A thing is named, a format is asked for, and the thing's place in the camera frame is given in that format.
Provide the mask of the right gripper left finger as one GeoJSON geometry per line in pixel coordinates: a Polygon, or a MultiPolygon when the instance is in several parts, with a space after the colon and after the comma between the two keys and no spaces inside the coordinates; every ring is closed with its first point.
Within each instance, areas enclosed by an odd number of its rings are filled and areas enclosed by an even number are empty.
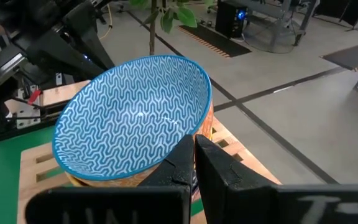
{"type": "Polygon", "coordinates": [[[139,186],[192,187],[194,170],[194,140],[185,135],[158,167],[139,186]]]}

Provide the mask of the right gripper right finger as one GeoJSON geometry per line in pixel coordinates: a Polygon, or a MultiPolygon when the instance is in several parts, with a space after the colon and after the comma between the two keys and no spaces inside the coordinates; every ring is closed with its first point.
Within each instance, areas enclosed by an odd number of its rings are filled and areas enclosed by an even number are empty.
{"type": "Polygon", "coordinates": [[[275,223],[274,183],[202,135],[195,137],[196,174],[208,223],[275,223]]]}

